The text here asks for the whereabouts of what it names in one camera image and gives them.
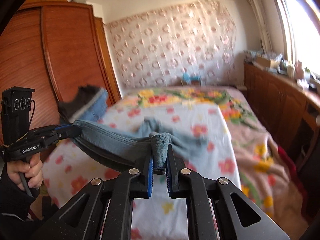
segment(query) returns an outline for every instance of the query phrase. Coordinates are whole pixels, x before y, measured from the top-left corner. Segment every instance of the metal screw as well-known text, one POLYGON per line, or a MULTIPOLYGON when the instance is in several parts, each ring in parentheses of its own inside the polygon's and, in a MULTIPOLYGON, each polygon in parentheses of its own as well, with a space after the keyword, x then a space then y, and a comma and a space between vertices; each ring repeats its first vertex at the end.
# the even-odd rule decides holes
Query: metal screw
POLYGON ((91 180, 91 184, 94 186, 97 186, 101 183, 101 179, 95 178, 93 180, 91 180))
POLYGON ((129 170, 129 173, 130 173, 131 175, 136 175, 136 174, 139 173, 139 170, 136 169, 136 168, 133 168, 133 169, 130 169, 130 170, 129 170))
POLYGON ((227 185, 229 183, 229 180, 225 177, 222 177, 219 179, 219 183, 222 185, 227 185))
POLYGON ((191 173, 191 170, 187 169, 187 168, 184 168, 181 170, 181 173, 184 174, 184 175, 189 175, 191 173))

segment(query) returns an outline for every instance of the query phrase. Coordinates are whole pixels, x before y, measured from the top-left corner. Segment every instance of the bed sheet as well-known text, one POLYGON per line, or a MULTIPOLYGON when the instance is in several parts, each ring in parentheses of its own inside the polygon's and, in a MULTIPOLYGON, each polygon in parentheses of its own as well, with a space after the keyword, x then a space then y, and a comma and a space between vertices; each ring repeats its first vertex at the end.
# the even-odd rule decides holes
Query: bed sheet
MULTIPOLYGON (((231 135, 219 106, 214 101, 198 104, 194 98, 187 98, 190 92, 143 90, 110 107, 99 122, 135 131, 144 117, 154 117, 191 136, 205 136, 206 152, 196 160, 185 160, 186 166, 206 178, 227 177, 240 188, 231 135)), ((213 96, 216 100, 228 97, 225 92, 214 92, 213 96)), ((70 140, 57 146, 43 171, 47 190, 59 207, 91 179, 107 180, 119 174, 91 159, 70 140)), ((186 201, 169 198, 166 175, 154 176, 150 199, 134 200, 131 239, 188 239, 186 201)))

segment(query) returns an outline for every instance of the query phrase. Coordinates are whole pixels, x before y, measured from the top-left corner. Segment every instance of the floral blanket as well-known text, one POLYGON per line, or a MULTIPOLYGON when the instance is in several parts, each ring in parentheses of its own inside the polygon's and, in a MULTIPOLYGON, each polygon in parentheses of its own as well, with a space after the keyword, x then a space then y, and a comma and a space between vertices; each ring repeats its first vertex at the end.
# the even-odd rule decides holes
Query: floral blanket
MULTIPOLYGON (((288 162, 280 157, 271 135, 238 90, 224 87, 141 90, 109 108, 100 122, 119 129, 126 126, 125 130, 130 130, 138 127, 144 116, 154 116, 174 127, 189 130, 194 136, 207 135, 210 155, 204 157, 202 165, 187 162, 189 168, 212 179, 230 178, 291 239, 298 239, 308 227, 301 216, 302 195, 292 182, 288 162), (221 114, 225 120, 220 125, 223 132, 215 129, 221 114), (223 146, 225 155, 215 151, 220 147, 217 147, 218 141, 223 140, 219 137, 221 134, 232 143, 231 147, 228 144, 223 146)), ((44 164, 44 182, 58 206, 68 201, 90 179, 101 175, 104 179, 111 179, 118 175, 80 152, 73 143, 65 140, 44 164), (68 190, 65 181, 70 181, 68 190)), ((185 202, 170 200, 165 188, 165 177, 155 176, 152 200, 134 201, 131 239, 188 239, 185 202), (148 220, 155 221, 148 228, 136 223, 146 217, 145 208, 141 206, 149 210, 148 220), (154 216, 160 212, 167 216, 154 216), (177 221, 182 224, 173 228, 177 221)))

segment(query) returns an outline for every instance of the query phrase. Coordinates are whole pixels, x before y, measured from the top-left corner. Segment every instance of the patterned wall panel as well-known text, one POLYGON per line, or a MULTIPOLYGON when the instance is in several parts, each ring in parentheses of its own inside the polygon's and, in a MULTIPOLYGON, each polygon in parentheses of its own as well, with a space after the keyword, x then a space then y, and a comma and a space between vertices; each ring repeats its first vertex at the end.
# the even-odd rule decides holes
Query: patterned wall panel
POLYGON ((236 82, 236 26, 218 1, 198 0, 107 24, 124 90, 172 86, 183 73, 206 84, 236 82))

